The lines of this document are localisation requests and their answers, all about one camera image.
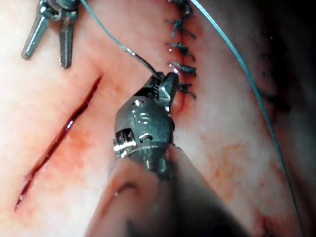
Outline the right arm needle driver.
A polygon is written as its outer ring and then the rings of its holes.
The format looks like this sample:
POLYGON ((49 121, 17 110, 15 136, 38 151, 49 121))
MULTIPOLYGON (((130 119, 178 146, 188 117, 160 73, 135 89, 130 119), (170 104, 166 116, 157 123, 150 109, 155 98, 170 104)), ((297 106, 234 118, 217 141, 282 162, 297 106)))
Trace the right arm needle driver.
POLYGON ((171 171, 165 153, 173 143, 173 131, 169 98, 134 95, 116 113, 115 155, 142 164, 159 179, 168 180, 171 171))

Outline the left arm needle driver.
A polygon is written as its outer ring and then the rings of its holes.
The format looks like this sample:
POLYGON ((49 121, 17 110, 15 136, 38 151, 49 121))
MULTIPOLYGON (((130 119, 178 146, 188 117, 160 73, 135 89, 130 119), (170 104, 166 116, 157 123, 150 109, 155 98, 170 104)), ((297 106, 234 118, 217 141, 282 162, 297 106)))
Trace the left arm needle driver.
POLYGON ((40 0, 39 12, 56 22, 76 21, 79 15, 80 0, 40 0))

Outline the left arm needle driver jaw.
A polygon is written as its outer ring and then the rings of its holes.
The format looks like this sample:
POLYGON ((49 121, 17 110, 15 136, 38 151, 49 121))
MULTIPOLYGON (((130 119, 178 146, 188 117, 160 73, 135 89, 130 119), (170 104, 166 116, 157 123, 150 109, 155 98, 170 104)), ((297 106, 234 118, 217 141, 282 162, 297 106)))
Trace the left arm needle driver jaw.
POLYGON ((68 18, 60 27, 60 65, 63 69, 69 68, 72 64, 74 26, 75 21, 68 18))
POLYGON ((21 52, 21 57, 23 59, 29 60, 33 56, 37 46, 39 45, 48 28, 49 21, 50 18, 47 16, 38 14, 35 17, 32 28, 21 52))

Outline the right arm needle driver jaw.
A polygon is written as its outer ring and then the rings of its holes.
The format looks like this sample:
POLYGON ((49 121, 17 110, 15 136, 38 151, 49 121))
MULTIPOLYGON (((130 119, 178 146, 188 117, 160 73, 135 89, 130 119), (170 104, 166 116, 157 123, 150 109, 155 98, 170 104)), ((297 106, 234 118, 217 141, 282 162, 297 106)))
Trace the right arm needle driver jaw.
POLYGON ((159 86, 164 78, 163 72, 158 72, 157 75, 152 75, 141 88, 141 95, 149 98, 159 98, 159 86))
POLYGON ((173 103, 179 77, 175 72, 169 72, 162 80, 158 89, 158 101, 164 107, 170 107, 173 103))

